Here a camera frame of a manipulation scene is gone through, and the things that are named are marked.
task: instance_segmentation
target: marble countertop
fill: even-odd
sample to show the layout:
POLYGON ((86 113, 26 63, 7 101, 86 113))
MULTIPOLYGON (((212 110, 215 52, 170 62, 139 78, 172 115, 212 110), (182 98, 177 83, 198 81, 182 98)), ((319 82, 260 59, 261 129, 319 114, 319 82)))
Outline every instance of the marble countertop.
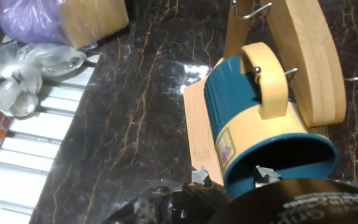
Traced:
MULTIPOLYGON (((344 77, 358 76, 358 0, 319 1, 344 77)), ((193 170, 184 87, 224 50, 229 1, 132 1, 132 22, 103 47, 30 223, 100 223, 148 187, 180 187, 193 170)), ((272 43, 262 16, 249 43, 272 43)), ((327 129, 341 161, 333 178, 358 182, 358 81, 347 118, 327 129)))

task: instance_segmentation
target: label sticker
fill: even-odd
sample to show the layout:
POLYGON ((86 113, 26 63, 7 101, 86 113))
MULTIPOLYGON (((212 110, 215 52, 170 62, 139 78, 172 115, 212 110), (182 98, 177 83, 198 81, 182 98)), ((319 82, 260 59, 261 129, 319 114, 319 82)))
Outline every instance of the label sticker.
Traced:
POLYGON ((224 130, 221 138, 218 141, 217 153, 219 155, 223 170, 226 170, 227 164, 236 154, 236 149, 234 147, 228 128, 224 130))

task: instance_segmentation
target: purple bag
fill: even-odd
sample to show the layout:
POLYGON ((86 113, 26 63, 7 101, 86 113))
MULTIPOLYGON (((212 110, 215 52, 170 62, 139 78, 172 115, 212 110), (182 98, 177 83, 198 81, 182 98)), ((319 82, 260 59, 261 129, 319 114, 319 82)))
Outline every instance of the purple bag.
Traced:
POLYGON ((70 44, 62 30, 63 0, 0 0, 0 26, 14 40, 70 44))

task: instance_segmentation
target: white tile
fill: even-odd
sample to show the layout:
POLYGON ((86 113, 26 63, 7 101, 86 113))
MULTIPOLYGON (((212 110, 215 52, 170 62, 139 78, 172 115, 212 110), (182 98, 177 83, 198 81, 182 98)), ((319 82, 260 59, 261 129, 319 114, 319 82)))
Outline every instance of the white tile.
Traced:
POLYGON ((0 224, 28 224, 30 215, 14 213, 0 209, 0 224))
POLYGON ((0 149, 0 162, 49 172, 53 164, 53 159, 0 149))
POLYGON ((46 178, 37 173, 0 169, 0 200, 35 207, 46 178))
POLYGON ((5 138, 1 148, 54 159, 59 145, 36 140, 5 138))
POLYGON ((79 101, 64 100, 48 96, 40 102, 40 106, 42 106, 43 108, 64 110, 75 113, 79 103, 79 101))
POLYGON ((30 118, 15 118, 9 130, 62 141, 72 120, 72 117, 63 115, 33 113, 30 118))
POLYGON ((87 57, 86 59, 90 62, 97 63, 99 60, 100 54, 92 55, 90 57, 87 57))
POLYGON ((88 81, 90 80, 93 71, 94 68, 88 67, 85 70, 83 70, 80 74, 74 76, 73 78, 63 80, 62 83, 85 87, 88 84, 88 81))
POLYGON ((83 93, 83 90, 73 90, 57 86, 43 86, 39 96, 49 96, 66 100, 80 101, 83 93))

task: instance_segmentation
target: wooden board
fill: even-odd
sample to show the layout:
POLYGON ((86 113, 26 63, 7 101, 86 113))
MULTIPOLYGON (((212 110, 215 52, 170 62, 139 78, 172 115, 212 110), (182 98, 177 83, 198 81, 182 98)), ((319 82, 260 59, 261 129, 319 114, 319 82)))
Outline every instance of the wooden board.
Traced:
POLYGON ((186 87, 183 92, 191 165, 198 170, 204 166, 211 180, 223 185, 204 99, 204 86, 207 77, 186 87))
POLYGON ((343 121, 346 96, 334 41, 318 1, 272 2, 266 17, 285 70, 297 68, 291 79, 300 114, 307 127, 343 121))
POLYGON ((60 15, 67 39, 76 49, 94 44, 129 23, 124 0, 66 0, 60 15))

